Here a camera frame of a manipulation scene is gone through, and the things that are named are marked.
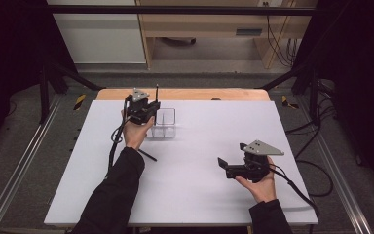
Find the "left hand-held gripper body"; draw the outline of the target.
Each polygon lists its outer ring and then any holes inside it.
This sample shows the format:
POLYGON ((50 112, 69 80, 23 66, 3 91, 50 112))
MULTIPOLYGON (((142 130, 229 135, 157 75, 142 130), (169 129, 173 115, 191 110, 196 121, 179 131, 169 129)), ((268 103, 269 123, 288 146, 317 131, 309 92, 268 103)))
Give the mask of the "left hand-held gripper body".
POLYGON ((127 116, 130 121, 142 125, 149 119, 147 116, 149 94, 138 88, 132 90, 132 94, 125 99, 127 116))

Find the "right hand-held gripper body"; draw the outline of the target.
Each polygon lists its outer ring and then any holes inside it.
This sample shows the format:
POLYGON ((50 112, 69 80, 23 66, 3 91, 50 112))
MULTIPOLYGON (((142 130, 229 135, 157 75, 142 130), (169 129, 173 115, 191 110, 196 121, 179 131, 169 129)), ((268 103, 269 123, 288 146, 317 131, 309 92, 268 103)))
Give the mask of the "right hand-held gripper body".
POLYGON ((241 176, 253 183, 260 181, 270 171, 268 156, 282 156, 283 151, 261 140, 255 140, 244 150, 242 165, 229 165, 225 170, 227 178, 241 176))

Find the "black pen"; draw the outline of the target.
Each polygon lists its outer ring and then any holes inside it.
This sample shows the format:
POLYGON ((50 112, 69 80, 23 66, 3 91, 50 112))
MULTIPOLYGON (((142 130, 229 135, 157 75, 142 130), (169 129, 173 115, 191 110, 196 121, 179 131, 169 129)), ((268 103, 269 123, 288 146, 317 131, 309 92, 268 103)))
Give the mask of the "black pen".
POLYGON ((140 152, 141 154, 143 154, 144 156, 146 156, 147 158, 153 160, 154 162, 157 162, 157 158, 153 157, 152 155, 150 155, 149 153, 143 151, 142 149, 138 149, 138 152, 140 152))
POLYGON ((157 125, 157 111, 160 109, 160 103, 159 103, 159 100, 158 100, 158 95, 159 95, 159 84, 156 84, 156 91, 155 91, 155 114, 154 114, 154 126, 157 125))

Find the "clear plastic pen holder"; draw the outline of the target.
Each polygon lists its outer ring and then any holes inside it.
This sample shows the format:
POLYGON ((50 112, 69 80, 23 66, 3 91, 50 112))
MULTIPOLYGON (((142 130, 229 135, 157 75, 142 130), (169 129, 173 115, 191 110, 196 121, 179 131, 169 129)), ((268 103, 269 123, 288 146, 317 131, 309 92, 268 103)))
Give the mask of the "clear plastic pen holder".
POLYGON ((152 139, 168 139, 176 136, 176 112, 174 108, 162 108, 157 111, 155 124, 147 132, 152 139))

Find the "person's right hand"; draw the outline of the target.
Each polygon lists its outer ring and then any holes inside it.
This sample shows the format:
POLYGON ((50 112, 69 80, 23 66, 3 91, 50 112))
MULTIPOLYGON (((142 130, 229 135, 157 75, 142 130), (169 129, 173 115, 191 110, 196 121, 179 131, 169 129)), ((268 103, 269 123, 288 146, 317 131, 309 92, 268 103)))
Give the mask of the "person's right hand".
POLYGON ((268 203, 277 199, 273 172, 269 172, 256 183, 253 183, 239 175, 235 177, 235 180, 252 194, 257 203, 268 203))

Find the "person's left hand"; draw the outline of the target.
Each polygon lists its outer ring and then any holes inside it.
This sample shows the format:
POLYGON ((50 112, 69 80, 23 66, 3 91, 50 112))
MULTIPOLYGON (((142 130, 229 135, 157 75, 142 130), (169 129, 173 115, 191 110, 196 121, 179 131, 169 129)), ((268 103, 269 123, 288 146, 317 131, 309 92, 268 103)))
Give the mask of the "person's left hand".
POLYGON ((145 124, 137 125, 128 121, 124 125, 123 135, 126 147, 138 150, 147 136, 148 130, 154 125, 155 117, 152 116, 145 124))

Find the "white table cover sheet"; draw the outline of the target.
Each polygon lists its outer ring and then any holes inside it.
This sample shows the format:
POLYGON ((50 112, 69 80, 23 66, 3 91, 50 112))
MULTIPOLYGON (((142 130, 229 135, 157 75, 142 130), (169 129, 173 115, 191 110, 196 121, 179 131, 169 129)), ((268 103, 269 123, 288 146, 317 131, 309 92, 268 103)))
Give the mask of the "white table cover sheet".
MULTIPOLYGON (((230 164, 243 161, 240 143, 261 140, 284 152, 273 161, 285 178, 276 189, 287 221, 315 224, 315 211, 302 200, 307 190, 299 173, 281 118, 271 101, 170 101, 176 112, 176 136, 146 139, 146 158, 131 226, 234 226, 251 222, 251 194, 226 177, 217 158, 230 164)), ((121 122, 121 101, 91 104, 45 222, 72 226, 80 218, 94 189, 104 179, 112 147, 111 134, 121 122)))

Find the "wooden table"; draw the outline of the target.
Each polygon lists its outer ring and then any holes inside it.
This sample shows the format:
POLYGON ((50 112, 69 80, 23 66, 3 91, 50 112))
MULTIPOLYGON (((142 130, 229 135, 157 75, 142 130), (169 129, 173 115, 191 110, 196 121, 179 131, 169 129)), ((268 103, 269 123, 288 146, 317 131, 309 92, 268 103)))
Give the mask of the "wooden table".
MULTIPOLYGON (((96 100, 124 100, 132 93, 127 89, 102 89, 98 92, 96 100)), ((249 100, 270 101, 268 93, 263 89, 242 88, 208 88, 208 89, 181 89, 160 88, 159 100, 249 100)))

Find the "yellow black floor tape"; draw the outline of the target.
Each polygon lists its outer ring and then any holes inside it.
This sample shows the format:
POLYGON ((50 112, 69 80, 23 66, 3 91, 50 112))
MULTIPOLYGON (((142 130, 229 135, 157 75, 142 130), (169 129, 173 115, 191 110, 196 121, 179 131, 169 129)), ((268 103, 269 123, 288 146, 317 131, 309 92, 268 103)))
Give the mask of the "yellow black floor tape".
POLYGON ((299 109, 299 105, 289 103, 286 96, 281 96, 281 103, 282 103, 282 106, 284 107, 289 107, 292 109, 299 109))
POLYGON ((73 110, 80 109, 80 107, 81 107, 82 103, 84 102, 85 98, 86 98, 85 94, 79 95, 78 98, 77 98, 77 100, 76 100, 76 102, 75 102, 73 110))

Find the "white cabinet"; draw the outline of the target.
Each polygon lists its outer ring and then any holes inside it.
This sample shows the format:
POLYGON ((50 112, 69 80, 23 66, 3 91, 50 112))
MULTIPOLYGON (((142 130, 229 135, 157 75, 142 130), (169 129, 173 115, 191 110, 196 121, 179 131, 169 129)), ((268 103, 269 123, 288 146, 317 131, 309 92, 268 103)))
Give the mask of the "white cabinet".
POLYGON ((54 14, 75 63, 145 63, 138 15, 54 14))

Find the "black metal stand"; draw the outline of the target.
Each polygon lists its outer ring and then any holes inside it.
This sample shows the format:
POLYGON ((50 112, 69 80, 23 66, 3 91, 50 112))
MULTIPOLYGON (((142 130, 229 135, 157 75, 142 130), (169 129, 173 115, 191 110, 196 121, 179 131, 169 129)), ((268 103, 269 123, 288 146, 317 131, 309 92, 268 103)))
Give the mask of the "black metal stand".
POLYGON ((43 124, 50 115, 48 85, 51 84, 57 94, 65 94, 68 90, 68 86, 64 81, 64 77, 69 77, 93 91, 102 90, 101 86, 98 86, 97 84, 85 79, 77 72, 62 66, 57 62, 45 63, 39 73, 41 124, 43 124))
POLYGON ((296 80, 291 88, 295 95, 303 95, 307 89, 309 91, 309 116, 317 125, 318 117, 318 76, 313 65, 304 62, 284 73, 279 78, 261 86, 262 90, 270 91, 275 86, 295 77, 296 80))

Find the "wooden desk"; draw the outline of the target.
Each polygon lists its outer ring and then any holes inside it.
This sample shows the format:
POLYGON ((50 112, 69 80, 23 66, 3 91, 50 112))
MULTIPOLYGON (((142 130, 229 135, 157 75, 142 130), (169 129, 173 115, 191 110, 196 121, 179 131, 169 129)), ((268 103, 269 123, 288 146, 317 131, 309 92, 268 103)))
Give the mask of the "wooden desk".
MULTIPOLYGON (((211 6, 313 8, 318 0, 135 0, 138 6, 211 6)), ((279 57, 286 39, 303 38, 309 16, 244 15, 148 15, 139 16, 143 36, 149 40, 167 38, 251 38, 265 68, 279 57), (262 28, 260 36, 237 36, 238 28, 262 28)))

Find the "black curtain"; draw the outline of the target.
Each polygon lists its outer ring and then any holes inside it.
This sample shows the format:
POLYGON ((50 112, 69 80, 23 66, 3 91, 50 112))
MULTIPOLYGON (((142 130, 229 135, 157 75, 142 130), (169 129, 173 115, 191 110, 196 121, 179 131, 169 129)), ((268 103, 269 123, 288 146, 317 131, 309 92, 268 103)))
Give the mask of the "black curtain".
POLYGON ((299 58, 338 17, 317 73, 335 83, 344 124, 358 154, 374 171, 374 0, 318 0, 318 8, 325 13, 312 17, 299 58))
POLYGON ((10 109, 10 97, 38 83, 43 66, 34 39, 46 15, 26 7, 30 0, 0 0, 0 127, 10 109))

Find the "aluminium floor rail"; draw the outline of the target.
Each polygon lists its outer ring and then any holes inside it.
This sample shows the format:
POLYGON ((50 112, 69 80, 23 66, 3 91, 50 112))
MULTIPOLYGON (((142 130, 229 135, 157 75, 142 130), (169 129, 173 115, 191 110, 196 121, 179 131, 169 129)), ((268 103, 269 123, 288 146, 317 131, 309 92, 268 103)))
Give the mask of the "aluminium floor rail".
POLYGON ((53 123, 59 105, 63 99, 63 95, 55 95, 50 105, 50 112, 44 122, 39 124, 32 139, 25 148, 22 156, 20 157, 17 166, 11 174, 7 184, 5 185, 2 193, 0 194, 0 222, 5 215, 7 209, 12 203, 15 194, 26 174, 31 162, 33 161, 46 133, 53 123))
MULTIPOLYGON (((306 97, 296 97, 296 100, 301 104, 302 113, 308 120, 313 120, 314 117, 311 117, 310 104, 306 97)), ((334 107, 330 104, 330 100, 320 100, 318 104, 314 104, 316 110, 314 113, 325 115, 334 112, 334 107)), ((367 218, 365 217, 362 209, 359 206, 359 203, 354 195, 353 190, 348 185, 346 178, 344 177, 341 168, 338 166, 330 148, 327 144, 321 130, 324 126, 321 125, 320 130, 317 131, 317 136, 315 136, 314 141, 316 143, 317 149, 319 151, 320 158, 326 167, 332 181, 334 183, 334 190, 337 192, 339 200, 342 203, 342 206, 345 210, 345 213, 355 231, 355 234, 373 234, 373 231, 368 223, 367 218)))

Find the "black horizontal frame bar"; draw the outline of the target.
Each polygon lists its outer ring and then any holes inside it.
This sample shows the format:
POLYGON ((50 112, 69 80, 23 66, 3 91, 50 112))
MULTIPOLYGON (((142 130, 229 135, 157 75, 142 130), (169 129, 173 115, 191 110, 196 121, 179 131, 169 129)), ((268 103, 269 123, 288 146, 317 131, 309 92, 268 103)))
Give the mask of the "black horizontal frame bar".
POLYGON ((48 5, 44 9, 53 14, 313 16, 319 13, 316 8, 211 6, 48 5))

